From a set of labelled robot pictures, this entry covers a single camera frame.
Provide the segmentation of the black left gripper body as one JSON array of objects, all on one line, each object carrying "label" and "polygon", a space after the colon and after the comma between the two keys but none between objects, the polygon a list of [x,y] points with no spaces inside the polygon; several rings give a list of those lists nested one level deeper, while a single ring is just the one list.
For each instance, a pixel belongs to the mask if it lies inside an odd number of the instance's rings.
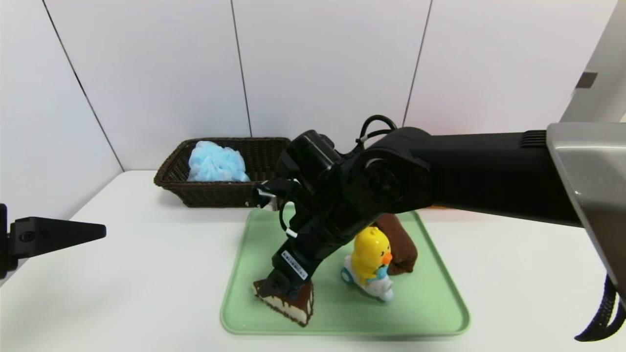
[{"label": "black left gripper body", "polygon": [[14,258],[11,251],[7,216],[7,207],[4,203],[0,204],[0,279],[6,279],[10,272],[17,269],[19,259]]}]

